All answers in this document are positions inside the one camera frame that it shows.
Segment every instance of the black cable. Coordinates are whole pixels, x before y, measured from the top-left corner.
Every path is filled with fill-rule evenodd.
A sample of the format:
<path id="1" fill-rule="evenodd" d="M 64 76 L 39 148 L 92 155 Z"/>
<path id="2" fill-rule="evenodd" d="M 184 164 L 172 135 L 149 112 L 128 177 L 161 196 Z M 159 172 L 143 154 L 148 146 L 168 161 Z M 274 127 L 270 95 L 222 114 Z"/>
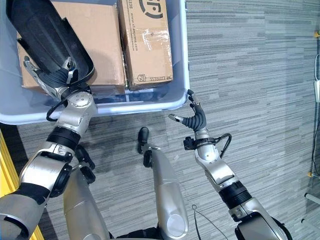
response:
<path id="1" fill-rule="evenodd" d="M 46 120 L 49 122 L 56 122 L 58 119 L 53 119 L 51 118 L 51 114 L 54 113 L 54 111 L 61 106 L 62 104 L 64 104 L 66 100 L 60 101 L 59 103 L 57 103 L 56 105 L 54 105 L 53 107 L 50 108 L 50 110 L 46 113 Z"/>
<path id="2" fill-rule="evenodd" d="M 317 170 L 316 162 L 315 162 L 315 159 L 314 159 L 314 154 L 315 154 L 315 149 L 316 149 L 316 139 L 317 139 L 317 133 L 318 133 L 319 125 L 320 125 L 320 119 L 319 119 L 319 121 L 317 123 L 317 127 L 316 127 L 315 134 L 314 134 L 314 137 L 313 137 L 312 154 L 311 154 L 311 159 L 312 159 L 312 162 L 313 162 L 313 165 L 314 165 L 314 170 L 315 170 L 317 175 L 320 175 L 320 174 L 318 173 L 318 170 Z"/>
<path id="3" fill-rule="evenodd" d="M 198 214 L 200 214 L 202 217 L 204 217 L 205 219 L 207 219 L 207 220 L 225 237 L 225 239 L 228 240 L 228 238 L 226 237 L 226 235 L 225 235 L 212 221 L 210 221 L 209 218 L 207 218 L 205 215 L 203 215 L 201 212 L 199 212 L 199 211 L 197 210 L 197 205 L 193 204 L 193 205 L 192 205 L 192 209 L 193 209 L 193 217 L 194 217 L 196 234 L 198 235 L 199 240 L 202 240 L 202 239 L 201 239 L 201 237 L 200 237 L 200 233 L 199 233 L 199 229 L 198 229 L 196 212 L 197 212 Z"/>
<path id="4" fill-rule="evenodd" d="M 275 218 L 272 218 L 274 221 L 275 221 L 275 223 L 284 231 L 284 233 L 285 233 L 285 235 L 286 235 L 286 237 L 288 238 L 288 240 L 293 240 L 292 239 L 292 236 L 291 236 L 291 234 L 290 234 L 290 232 L 289 232 L 289 230 L 285 227 L 285 224 L 284 223 L 281 223 L 281 222 L 279 222 L 277 219 L 275 219 Z"/>
<path id="5" fill-rule="evenodd" d="M 228 137 L 228 140 L 226 141 L 221 153 L 220 153 L 220 158 L 222 159 L 222 157 L 224 156 L 225 154 L 225 151 L 228 149 L 230 143 L 231 143 L 231 139 L 232 139 L 232 136 L 230 133 L 226 133 L 226 134 L 223 134 L 221 137 L 219 137 L 219 139 L 225 139 L 226 137 Z"/>

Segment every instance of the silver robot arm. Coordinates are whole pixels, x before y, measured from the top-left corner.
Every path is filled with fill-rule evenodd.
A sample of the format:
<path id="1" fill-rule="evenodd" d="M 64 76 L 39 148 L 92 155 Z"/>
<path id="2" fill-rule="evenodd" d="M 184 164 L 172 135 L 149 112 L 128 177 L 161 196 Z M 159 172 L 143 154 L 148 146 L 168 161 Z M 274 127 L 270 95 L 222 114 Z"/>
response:
<path id="1" fill-rule="evenodd" d="M 231 135 L 227 133 L 219 138 L 210 137 L 206 116 L 199 99 L 191 90 L 188 90 L 188 94 L 192 101 L 190 106 L 195 115 L 186 118 L 170 114 L 169 118 L 194 130 L 195 140 L 186 137 L 183 141 L 184 148 L 195 150 L 196 162 L 204 169 L 213 188 L 228 206 L 233 220 L 240 222 L 235 229 L 237 238 L 239 240 L 292 239 L 284 225 L 267 213 L 260 202 L 250 195 L 232 169 L 222 160 L 231 141 Z M 215 144 L 227 137 L 227 143 L 219 154 Z"/>
<path id="2" fill-rule="evenodd" d="M 43 90 L 67 106 L 51 134 L 23 168 L 18 189 L 0 198 L 2 240 L 31 237 L 49 198 L 63 193 L 73 170 L 69 163 L 97 111 L 89 92 L 69 87 L 72 65 L 69 57 L 61 69 L 47 75 L 25 58 L 24 66 Z"/>

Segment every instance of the gray carpet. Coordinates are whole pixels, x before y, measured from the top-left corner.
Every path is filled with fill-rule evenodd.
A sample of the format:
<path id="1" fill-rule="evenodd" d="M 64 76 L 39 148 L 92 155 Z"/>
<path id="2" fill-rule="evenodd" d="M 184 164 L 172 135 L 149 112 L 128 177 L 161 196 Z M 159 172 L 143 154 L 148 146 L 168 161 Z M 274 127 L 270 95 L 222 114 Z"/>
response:
<path id="1" fill-rule="evenodd" d="M 211 135 L 233 136 L 224 160 L 293 239 L 319 238 L 300 220 L 320 223 L 320 209 L 304 199 L 306 191 L 320 197 L 320 180 L 307 177 L 320 1 L 188 0 L 187 6 L 191 89 L 203 102 Z M 183 139 L 192 131 L 168 119 L 169 113 L 192 111 L 186 104 L 170 112 L 93 118 L 81 139 L 96 164 L 90 189 L 109 231 L 119 236 L 157 224 L 152 171 L 136 153 L 137 133 L 147 126 L 179 177 L 190 223 L 187 239 L 197 239 L 191 209 L 196 204 L 235 240 L 228 208 L 194 153 L 184 151 Z M 48 122 L 18 126 L 28 157 L 52 127 Z M 62 207 L 62 197 L 48 203 L 40 224 L 46 240 L 68 239 Z M 204 218 L 197 220 L 203 240 L 224 239 Z"/>

